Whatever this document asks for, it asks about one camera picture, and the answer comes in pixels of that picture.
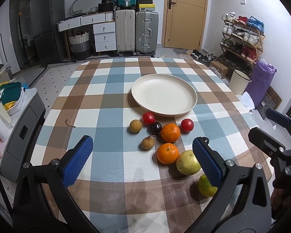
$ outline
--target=wooden door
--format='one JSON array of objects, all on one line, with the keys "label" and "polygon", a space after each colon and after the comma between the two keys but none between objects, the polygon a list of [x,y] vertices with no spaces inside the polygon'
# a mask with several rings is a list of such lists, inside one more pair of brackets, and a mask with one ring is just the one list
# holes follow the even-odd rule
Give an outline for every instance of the wooden door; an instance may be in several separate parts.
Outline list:
[{"label": "wooden door", "polygon": [[164,47],[199,49],[206,0],[168,0]]}]

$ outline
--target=refrigerator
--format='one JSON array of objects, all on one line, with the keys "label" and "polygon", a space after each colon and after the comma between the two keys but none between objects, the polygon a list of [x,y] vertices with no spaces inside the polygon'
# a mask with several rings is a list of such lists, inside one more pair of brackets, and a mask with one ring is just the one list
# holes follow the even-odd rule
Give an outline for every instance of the refrigerator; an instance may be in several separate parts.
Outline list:
[{"label": "refrigerator", "polygon": [[65,19],[64,0],[31,0],[31,23],[41,65],[59,63],[67,57],[64,34],[57,23]]}]

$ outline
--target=blue sneaker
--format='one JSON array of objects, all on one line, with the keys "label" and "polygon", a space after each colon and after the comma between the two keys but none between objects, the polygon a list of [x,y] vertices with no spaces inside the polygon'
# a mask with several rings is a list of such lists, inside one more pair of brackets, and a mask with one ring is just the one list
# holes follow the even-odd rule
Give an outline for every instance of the blue sneaker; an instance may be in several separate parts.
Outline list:
[{"label": "blue sneaker", "polygon": [[259,30],[261,34],[264,34],[264,23],[257,20],[256,18],[250,17],[246,25]]}]

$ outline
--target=door lock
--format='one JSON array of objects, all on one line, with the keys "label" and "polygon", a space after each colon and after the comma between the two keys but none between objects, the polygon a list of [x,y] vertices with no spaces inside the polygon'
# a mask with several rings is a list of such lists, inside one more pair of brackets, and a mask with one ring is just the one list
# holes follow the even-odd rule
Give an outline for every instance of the door lock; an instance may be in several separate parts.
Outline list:
[{"label": "door lock", "polygon": [[171,0],[168,0],[168,9],[171,9],[171,5],[174,4],[176,5],[176,2],[172,2]]}]

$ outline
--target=gray suitcase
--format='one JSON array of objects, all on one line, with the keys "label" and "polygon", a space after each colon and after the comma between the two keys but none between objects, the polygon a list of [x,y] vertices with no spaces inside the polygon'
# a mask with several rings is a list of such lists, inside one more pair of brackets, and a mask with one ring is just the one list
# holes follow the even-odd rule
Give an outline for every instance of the gray suitcase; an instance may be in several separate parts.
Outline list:
[{"label": "gray suitcase", "polygon": [[135,11],[115,12],[115,37],[118,52],[135,50]]},{"label": "gray suitcase", "polygon": [[155,54],[158,33],[158,13],[138,11],[136,13],[136,52]]}]

